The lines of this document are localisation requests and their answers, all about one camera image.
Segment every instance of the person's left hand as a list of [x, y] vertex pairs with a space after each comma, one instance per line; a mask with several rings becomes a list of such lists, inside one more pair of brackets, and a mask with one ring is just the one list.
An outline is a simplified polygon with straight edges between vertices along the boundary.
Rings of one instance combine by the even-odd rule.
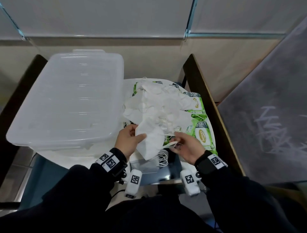
[[116, 139], [115, 148], [119, 149], [126, 157], [127, 161], [132, 153], [135, 151], [139, 142], [146, 138], [146, 134], [139, 134], [135, 136], [136, 124], [127, 125], [122, 129]]

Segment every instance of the storage box lid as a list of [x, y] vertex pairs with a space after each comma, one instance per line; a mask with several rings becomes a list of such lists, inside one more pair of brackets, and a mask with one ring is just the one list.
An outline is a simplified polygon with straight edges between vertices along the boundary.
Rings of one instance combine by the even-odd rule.
[[6, 138], [36, 151], [86, 148], [114, 136], [123, 105], [121, 55], [75, 50], [53, 55]]

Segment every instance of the person's right hand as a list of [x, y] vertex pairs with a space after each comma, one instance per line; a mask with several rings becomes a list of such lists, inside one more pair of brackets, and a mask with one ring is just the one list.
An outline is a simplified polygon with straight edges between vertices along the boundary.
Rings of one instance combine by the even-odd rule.
[[185, 161], [192, 165], [205, 153], [205, 148], [200, 141], [186, 133], [175, 132], [175, 138], [172, 138], [172, 141], [178, 141], [182, 146], [179, 148], [170, 148], [170, 150], [179, 154]]

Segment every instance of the stack of white masks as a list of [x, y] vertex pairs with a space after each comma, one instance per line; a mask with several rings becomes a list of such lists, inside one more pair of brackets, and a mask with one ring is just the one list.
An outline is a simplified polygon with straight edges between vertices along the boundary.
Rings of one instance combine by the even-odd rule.
[[185, 132], [191, 125], [195, 102], [171, 85], [146, 80], [137, 83], [137, 93], [125, 101], [124, 117], [138, 124], [135, 135], [146, 133], [137, 150], [145, 160], [152, 159], [163, 148], [165, 135]]

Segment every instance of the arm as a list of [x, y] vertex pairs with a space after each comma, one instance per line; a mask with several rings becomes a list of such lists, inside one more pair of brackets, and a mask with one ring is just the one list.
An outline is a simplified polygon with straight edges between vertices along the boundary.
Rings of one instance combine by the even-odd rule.
[[[119, 132], [115, 147], [110, 150], [118, 160], [127, 162], [137, 144], [146, 137], [145, 134], [135, 136], [136, 127], [137, 125], [131, 124]], [[109, 172], [100, 164], [101, 161], [97, 160], [90, 169], [81, 165], [71, 167], [68, 173], [42, 197], [42, 203], [27, 210], [5, 215], [0, 218], [0, 222], [6, 219], [97, 217], [97, 211], [104, 212], [108, 207], [111, 200], [110, 190], [114, 187], [114, 182], [121, 178], [111, 174], [119, 164], [112, 167]]]
[[180, 149], [172, 149], [199, 170], [202, 183], [209, 188], [207, 199], [215, 220], [223, 232], [296, 232], [277, 201], [257, 182], [235, 176], [226, 166], [212, 172], [198, 165], [212, 155], [194, 137], [175, 133]]

